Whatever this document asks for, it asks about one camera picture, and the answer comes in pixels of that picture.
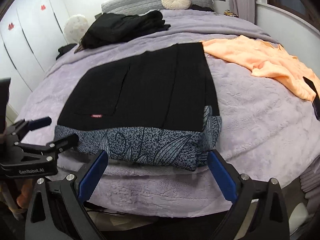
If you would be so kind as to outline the person's left hand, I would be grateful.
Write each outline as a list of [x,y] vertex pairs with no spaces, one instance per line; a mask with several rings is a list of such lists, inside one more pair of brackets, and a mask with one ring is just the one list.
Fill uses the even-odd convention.
[[19,207],[27,209],[33,194],[34,180],[31,178],[18,179],[16,180],[16,185],[18,191],[20,192],[19,196],[16,199],[16,202]]

